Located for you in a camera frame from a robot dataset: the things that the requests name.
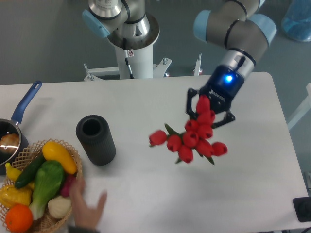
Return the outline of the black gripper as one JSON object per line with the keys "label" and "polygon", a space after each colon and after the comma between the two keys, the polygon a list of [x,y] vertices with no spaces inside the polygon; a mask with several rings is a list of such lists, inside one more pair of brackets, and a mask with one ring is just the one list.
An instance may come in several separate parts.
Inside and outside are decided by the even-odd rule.
{"label": "black gripper", "polygon": [[205,95],[210,100],[210,108],[216,114],[225,112],[221,121],[214,122],[212,128],[219,128],[225,124],[235,121],[230,107],[236,94],[244,84],[244,78],[233,69],[219,65],[216,67],[207,83],[196,90],[189,88],[187,91],[186,114],[190,119],[197,119],[198,114],[192,108],[192,99],[196,95]]}

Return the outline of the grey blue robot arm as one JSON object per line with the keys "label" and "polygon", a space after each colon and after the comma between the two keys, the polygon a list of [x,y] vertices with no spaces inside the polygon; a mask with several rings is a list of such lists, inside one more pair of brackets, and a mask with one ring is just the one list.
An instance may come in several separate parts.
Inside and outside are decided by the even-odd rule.
{"label": "grey blue robot arm", "polygon": [[[224,113],[221,127],[235,120],[230,107],[236,94],[264,55],[276,35],[276,26],[258,13],[261,0],[226,0],[216,12],[201,11],[195,18],[196,38],[226,49],[226,54],[207,83],[187,93],[186,113],[199,116],[192,98],[206,96],[211,109]],[[121,79],[150,79],[164,74],[153,64],[153,45],[159,37],[157,20],[145,10],[142,0],[90,0],[82,18],[98,37],[114,46]]]}

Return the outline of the dark grey sleeve forearm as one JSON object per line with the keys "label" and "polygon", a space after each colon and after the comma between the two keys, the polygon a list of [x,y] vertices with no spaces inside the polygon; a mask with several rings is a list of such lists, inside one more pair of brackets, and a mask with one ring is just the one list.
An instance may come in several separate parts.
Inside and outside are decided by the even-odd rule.
{"label": "dark grey sleeve forearm", "polygon": [[77,227],[77,226],[68,226],[68,233],[100,233],[98,230]]}

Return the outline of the person's bare hand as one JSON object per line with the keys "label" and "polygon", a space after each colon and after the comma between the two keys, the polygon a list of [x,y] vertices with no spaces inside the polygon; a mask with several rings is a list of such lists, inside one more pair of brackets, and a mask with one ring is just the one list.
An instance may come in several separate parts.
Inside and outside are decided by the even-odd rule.
{"label": "person's bare hand", "polygon": [[83,197],[85,187],[86,182],[83,178],[77,179],[70,187],[73,218],[76,227],[95,231],[104,212],[107,192],[101,193],[96,207],[89,207]]}

